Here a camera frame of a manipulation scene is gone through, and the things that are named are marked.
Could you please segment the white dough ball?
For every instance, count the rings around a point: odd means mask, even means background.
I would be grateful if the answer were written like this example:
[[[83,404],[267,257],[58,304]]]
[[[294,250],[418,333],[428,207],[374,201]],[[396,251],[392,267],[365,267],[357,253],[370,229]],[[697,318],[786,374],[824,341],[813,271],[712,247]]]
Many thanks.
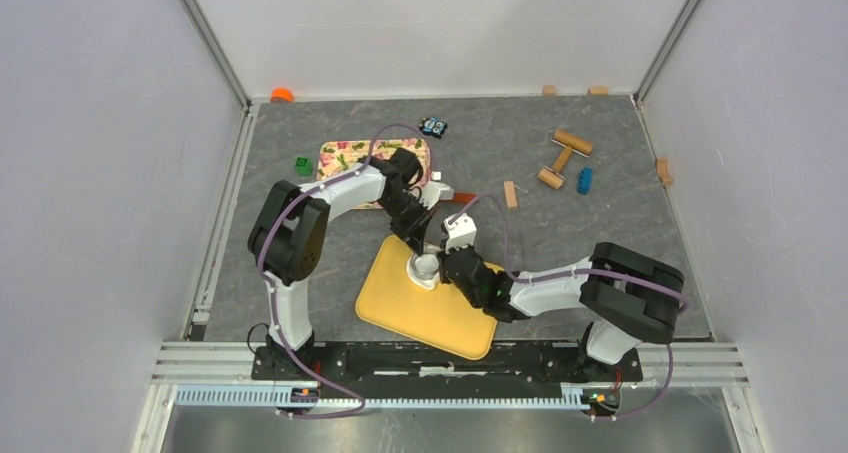
[[[433,290],[440,283],[440,263],[436,254],[413,254],[406,263],[406,274],[416,286]]]

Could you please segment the yellow cutting mat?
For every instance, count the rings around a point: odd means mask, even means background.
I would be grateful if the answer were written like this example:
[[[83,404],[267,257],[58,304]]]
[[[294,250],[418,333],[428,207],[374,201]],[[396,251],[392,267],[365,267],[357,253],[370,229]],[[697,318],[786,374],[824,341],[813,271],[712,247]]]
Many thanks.
[[[380,246],[355,302],[357,316],[372,325],[467,360],[491,348],[497,321],[471,306],[452,284],[415,284],[406,265],[412,251],[390,236]]]

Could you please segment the metal scraper with wooden handle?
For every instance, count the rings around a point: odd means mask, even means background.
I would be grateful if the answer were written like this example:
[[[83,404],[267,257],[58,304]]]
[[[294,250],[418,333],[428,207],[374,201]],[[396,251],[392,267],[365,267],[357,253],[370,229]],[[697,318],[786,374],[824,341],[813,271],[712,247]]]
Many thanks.
[[[473,193],[465,193],[465,192],[455,192],[453,194],[452,202],[457,204],[467,205],[472,202],[476,198],[476,195]]]

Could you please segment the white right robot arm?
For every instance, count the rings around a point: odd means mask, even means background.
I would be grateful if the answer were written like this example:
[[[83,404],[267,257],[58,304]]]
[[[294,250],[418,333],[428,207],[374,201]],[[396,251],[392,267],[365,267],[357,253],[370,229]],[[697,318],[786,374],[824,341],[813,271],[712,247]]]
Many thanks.
[[[438,259],[442,282],[499,322],[578,308],[597,315],[577,355],[580,373],[591,381],[606,379],[642,343],[670,344],[689,307],[682,272],[611,242],[596,244],[576,263],[541,272],[496,271],[472,246],[446,249]]]

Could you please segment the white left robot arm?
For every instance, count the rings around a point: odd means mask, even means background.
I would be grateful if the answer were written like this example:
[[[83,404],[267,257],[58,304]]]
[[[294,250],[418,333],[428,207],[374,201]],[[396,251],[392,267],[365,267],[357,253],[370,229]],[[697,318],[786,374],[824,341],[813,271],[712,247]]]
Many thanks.
[[[391,232],[415,254],[425,249],[434,208],[454,190],[425,179],[418,157],[400,148],[387,160],[372,155],[321,181],[296,185],[276,182],[248,236],[247,247],[265,282],[270,308],[270,340],[280,350],[275,365],[290,380],[306,378],[314,354],[309,320],[309,279],[322,255],[328,225],[366,203],[389,216]]]

